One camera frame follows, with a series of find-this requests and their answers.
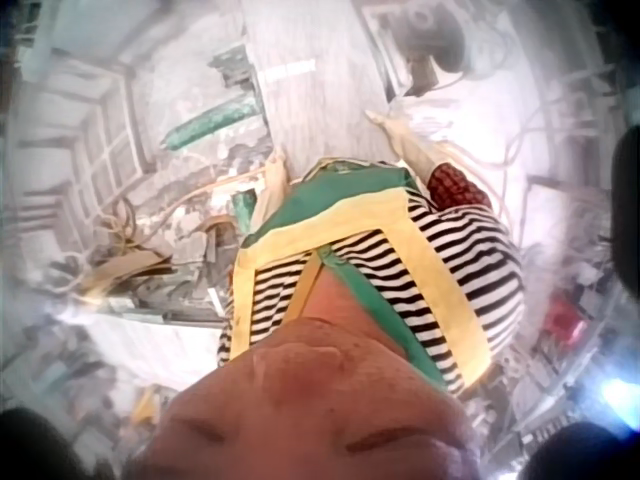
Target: green object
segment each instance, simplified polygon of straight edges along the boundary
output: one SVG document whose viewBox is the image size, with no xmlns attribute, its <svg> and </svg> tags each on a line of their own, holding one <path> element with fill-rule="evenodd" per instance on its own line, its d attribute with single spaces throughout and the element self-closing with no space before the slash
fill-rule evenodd
<svg viewBox="0 0 640 480">
<path fill-rule="evenodd" d="M 243 93 L 177 126 L 164 137 L 161 146 L 172 151 L 179 150 L 202 137 L 261 113 L 260 102 L 253 92 Z"/>
<path fill-rule="evenodd" d="M 420 342 L 404 320 L 380 292 L 371 285 L 367 277 L 349 262 L 336 256 L 329 245 L 320 247 L 317 251 L 322 263 L 342 280 L 358 303 L 371 315 L 378 326 L 402 347 L 409 363 L 420 371 L 429 383 L 446 392 L 446 383 L 435 362 L 420 345 Z"/>
<path fill-rule="evenodd" d="M 238 220 L 238 228 L 247 235 L 251 230 L 251 217 L 258 203 L 258 196 L 254 189 L 238 192 L 231 197 L 233 211 Z"/>
<path fill-rule="evenodd" d="M 404 168 L 361 167 L 354 164 L 349 164 L 348 168 L 348 172 L 321 170 L 311 181 L 300 184 L 276 214 L 245 238 L 242 248 L 249 248 L 270 230 L 315 217 L 345 198 L 404 186 L 418 190 Z"/>
</svg>

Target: green pipe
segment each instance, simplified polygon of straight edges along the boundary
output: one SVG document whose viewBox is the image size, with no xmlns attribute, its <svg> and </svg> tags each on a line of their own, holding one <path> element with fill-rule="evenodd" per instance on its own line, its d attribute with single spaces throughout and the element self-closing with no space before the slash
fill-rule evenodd
<svg viewBox="0 0 640 480">
<path fill-rule="evenodd" d="M 261 113 L 261 105 L 254 93 L 243 93 L 178 125 L 167 133 L 160 146 L 166 150 L 180 150 L 202 137 Z"/>
</svg>

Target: white surface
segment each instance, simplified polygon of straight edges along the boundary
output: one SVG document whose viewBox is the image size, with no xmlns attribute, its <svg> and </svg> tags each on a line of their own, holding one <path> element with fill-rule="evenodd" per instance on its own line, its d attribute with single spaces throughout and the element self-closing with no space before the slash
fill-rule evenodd
<svg viewBox="0 0 640 480">
<path fill-rule="evenodd" d="M 217 366 L 219 330 L 150 325 L 93 314 L 85 325 L 106 360 L 148 385 L 182 391 Z"/>
</svg>

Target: yellow trim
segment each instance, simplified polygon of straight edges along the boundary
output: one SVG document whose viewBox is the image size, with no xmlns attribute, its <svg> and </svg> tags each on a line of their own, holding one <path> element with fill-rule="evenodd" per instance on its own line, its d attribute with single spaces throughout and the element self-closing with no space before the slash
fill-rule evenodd
<svg viewBox="0 0 640 480">
<path fill-rule="evenodd" d="M 489 368 L 491 352 L 467 297 L 415 223 L 395 222 L 382 231 L 438 321 L 464 384 L 471 385 Z"/>
<path fill-rule="evenodd" d="M 289 323 L 291 320 L 302 315 L 302 310 L 307 304 L 309 293 L 311 293 L 311 289 L 316 283 L 316 279 L 318 278 L 318 274 L 321 269 L 322 260 L 320 260 L 320 256 L 317 252 L 313 252 L 300 274 L 296 288 L 293 291 L 293 296 L 289 301 L 289 306 L 287 307 L 287 311 L 282 319 L 283 324 Z"/>
<path fill-rule="evenodd" d="M 476 381 L 491 359 L 486 336 L 460 286 L 409 218 L 407 202 L 402 187 L 347 198 L 313 218 L 272 230 L 248 249 L 241 249 L 233 277 L 231 358 L 249 348 L 256 271 L 336 240 L 381 229 L 431 307 L 465 385 Z"/>
</svg>

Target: red object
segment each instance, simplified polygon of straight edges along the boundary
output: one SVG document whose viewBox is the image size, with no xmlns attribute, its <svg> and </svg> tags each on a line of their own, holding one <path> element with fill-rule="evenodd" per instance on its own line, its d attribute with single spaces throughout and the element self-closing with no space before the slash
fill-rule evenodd
<svg viewBox="0 0 640 480">
<path fill-rule="evenodd" d="M 438 165 L 427 185 L 431 199 L 441 210 L 463 205 L 484 205 L 491 208 L 491 200 L 478 186 L 451 164 Z"/>
<path fill-rule="evenodd" d="M 558 342 L 572 346 L 580 339 L 586 326 L 578 309 L 562 293 L 554 293 L 544 319 L 544 330 Z"/>
</svg>

